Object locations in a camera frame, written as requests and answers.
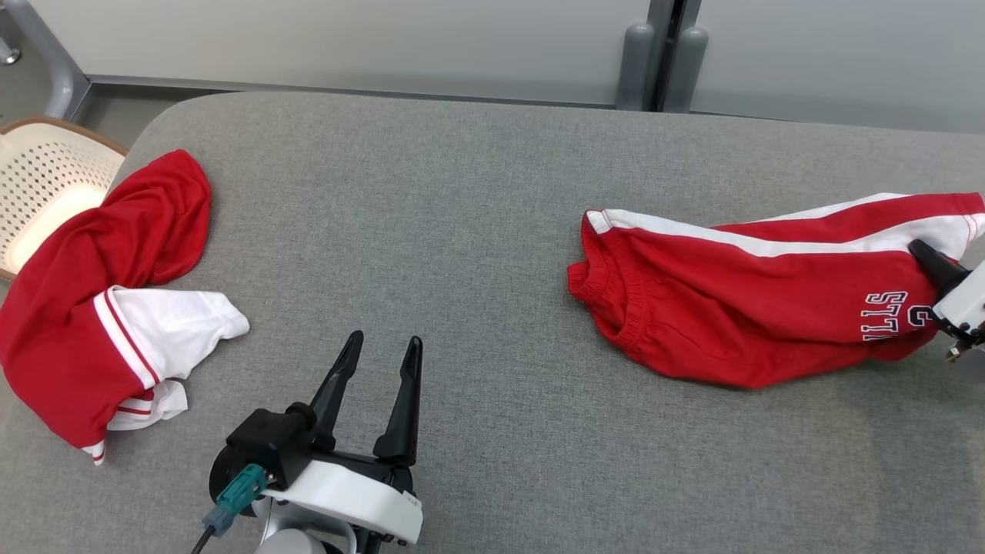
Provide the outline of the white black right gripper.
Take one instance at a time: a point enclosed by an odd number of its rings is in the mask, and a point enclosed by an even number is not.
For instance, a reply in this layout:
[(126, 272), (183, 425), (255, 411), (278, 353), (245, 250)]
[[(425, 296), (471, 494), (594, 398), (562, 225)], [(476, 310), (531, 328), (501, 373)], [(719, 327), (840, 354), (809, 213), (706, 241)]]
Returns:
[(946, 361), (982, 364), (984, 263), (968, 270), (922, 239), (909, 242), (908, 250), (935, 289), (932, 322), (953, 340)]

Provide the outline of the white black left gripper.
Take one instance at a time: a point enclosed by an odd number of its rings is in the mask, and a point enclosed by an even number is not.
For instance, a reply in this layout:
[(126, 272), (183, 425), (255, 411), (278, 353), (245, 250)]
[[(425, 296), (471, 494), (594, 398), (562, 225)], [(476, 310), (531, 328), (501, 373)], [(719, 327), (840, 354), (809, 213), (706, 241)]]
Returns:
[(316, 424), (309, 442), (280, 446), (227, 445), (209, 473), (215, 504), (209, 516), (221, 536), (242, 513), (261, 519), (262, 546), (414, 544), (422, 502), (411, 469), (418, 453), (423, 343), (409, 340), (400, 386), (373, 455), (335, 452), (334, 428), (349, 379), (358, 368), (365, 333), (354, 331), (309, 406)]

